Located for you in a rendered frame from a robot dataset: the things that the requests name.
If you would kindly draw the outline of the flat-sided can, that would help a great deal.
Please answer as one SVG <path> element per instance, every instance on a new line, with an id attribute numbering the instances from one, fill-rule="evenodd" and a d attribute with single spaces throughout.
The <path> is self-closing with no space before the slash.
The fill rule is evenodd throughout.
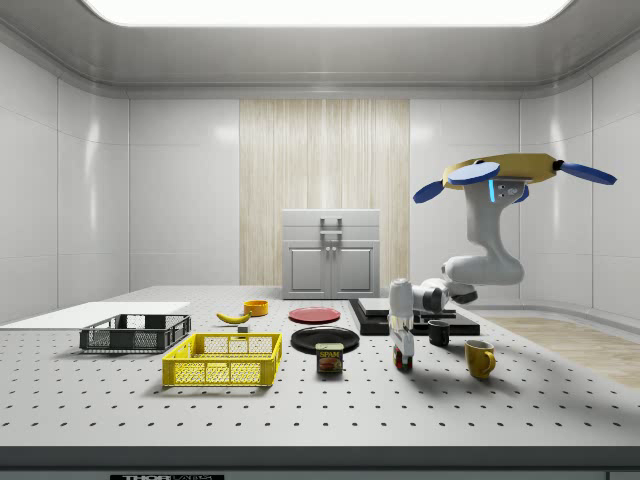
<path id="1" fill-rule="evenodd" d="M 317 372 L 341 373 L 344 369 L 342 343 L 317 343 L 315 345 Z"/>

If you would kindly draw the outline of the red plate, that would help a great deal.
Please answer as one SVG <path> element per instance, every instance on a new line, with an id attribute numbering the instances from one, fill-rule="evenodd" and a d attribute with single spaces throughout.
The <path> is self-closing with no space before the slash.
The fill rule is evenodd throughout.
<path id="1" fill-rule="evenodd" d="M 339 320 L 341 314 L 329 307 L 302 307 L 291 310 L 288 317 L 301 324 L 328 324 Z"/>

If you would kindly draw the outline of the dark grey basket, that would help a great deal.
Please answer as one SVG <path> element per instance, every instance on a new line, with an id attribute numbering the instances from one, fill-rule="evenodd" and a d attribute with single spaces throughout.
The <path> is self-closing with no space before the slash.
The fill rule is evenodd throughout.
<path id="1" fill-rule="evenodd" d="M 80 348 L 109 353 L 163 352 L 190 330 L 190 315 L 119 314 L 83 328 Z"/>

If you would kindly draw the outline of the white cabinet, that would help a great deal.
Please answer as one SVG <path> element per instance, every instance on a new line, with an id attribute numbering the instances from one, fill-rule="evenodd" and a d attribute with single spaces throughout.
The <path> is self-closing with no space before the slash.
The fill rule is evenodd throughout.
<path id="1" fill-rule="evenodd" d="M 284 209 L 282 296 L 380 295 L 378 209 Z"/>

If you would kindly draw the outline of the white board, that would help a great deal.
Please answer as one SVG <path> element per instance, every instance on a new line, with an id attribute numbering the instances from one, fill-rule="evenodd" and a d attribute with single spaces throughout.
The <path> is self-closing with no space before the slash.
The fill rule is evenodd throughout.
<path id="1" fill-rule="evenodd" d="M 25 320 L 0 329 L 82 329 L 119 314 L 171 314 L 189 302 L 89 302 Z"/>

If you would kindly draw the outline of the black plate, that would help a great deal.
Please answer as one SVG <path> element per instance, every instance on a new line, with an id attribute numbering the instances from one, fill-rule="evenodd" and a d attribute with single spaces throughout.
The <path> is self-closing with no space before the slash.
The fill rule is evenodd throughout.
<path id="1" fill-rule="evenodd" d="M 304 328 L 291 335 L 291 345 L 306 354 L 314 354 L 319 343 L 341 343 L 347 353 L 358 347 L 359 336 L 351 330 L 329 326 Z"/>

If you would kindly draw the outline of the black stove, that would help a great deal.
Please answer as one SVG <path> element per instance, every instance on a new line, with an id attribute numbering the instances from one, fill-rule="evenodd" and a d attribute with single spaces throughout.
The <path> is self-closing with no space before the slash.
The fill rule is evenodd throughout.
<path id="1" fill-rule="evenodd" d="M 357 318 L 360 334 L 363 336 L 388 336 L 389 325 L 387 311 L 382 315 L 367 315 L 356 299 L 350 300 L 350 305 Z M 427 313 L 414 312 L 414 323 L 411 332 L 416 336 L 429 334 L 429 320 L 442 320 L 449 324 L 451 336 L 478 336 L 480 325 L 473 320 L 458 314 L 455 310 L 445 310 L 442 315 L 434 316 Z"/>

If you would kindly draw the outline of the drone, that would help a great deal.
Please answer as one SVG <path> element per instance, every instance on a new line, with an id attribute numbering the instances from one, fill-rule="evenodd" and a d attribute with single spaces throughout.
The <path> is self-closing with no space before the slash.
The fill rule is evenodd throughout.
<path id="1" fill-rule="evenodd" d="M 494 202 L 497 196 L 493 190 L 495 178 L 515 178 L 525 183 L 537 183 L 555 176 L 558 171 L 604 185 L 613 185 L 617 181 L 616 177 L 604 171 L 557 160 L 548 154 L 511 153 L 471 159 L 447 167 L 441 180 L 422 187 L 414 194 L 413 200 L 415 203 L 424 203 L 439 195 L 444 188 L 460 190 L 470 184 L 488 181 L 490 199 Z"/>

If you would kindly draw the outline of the yellow mug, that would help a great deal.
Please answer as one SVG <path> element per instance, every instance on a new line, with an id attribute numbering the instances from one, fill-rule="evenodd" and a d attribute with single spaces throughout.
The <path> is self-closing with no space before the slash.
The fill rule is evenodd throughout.
<path id="1" fill-rule="evenodd" d="M 478 379 L 488 378 L 496 366 L 494 346 L 481 340 L 467 340 L 464 350 L 470 375 Z"/>

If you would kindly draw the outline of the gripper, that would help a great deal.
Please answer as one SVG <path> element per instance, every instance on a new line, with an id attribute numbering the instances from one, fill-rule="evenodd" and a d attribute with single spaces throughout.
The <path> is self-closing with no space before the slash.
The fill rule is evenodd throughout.
<path id="1" fill-rule="evenodd" d="M 391 338 L 394 341 L 395 347 L 404 358 L 410 358 L 414 355 L 414 336 L 411 332 L 413 322 L 413 316 L 389 316 L 389 332 Z"/>

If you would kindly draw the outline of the yellow basket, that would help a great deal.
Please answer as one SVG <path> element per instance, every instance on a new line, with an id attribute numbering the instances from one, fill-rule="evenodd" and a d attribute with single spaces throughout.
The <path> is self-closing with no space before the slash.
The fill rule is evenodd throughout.
<path id="1" fill-rule="evenodd" d="M 165 386 L 270 386 L 280 333 L 195 333 L 162 358 Z"/>

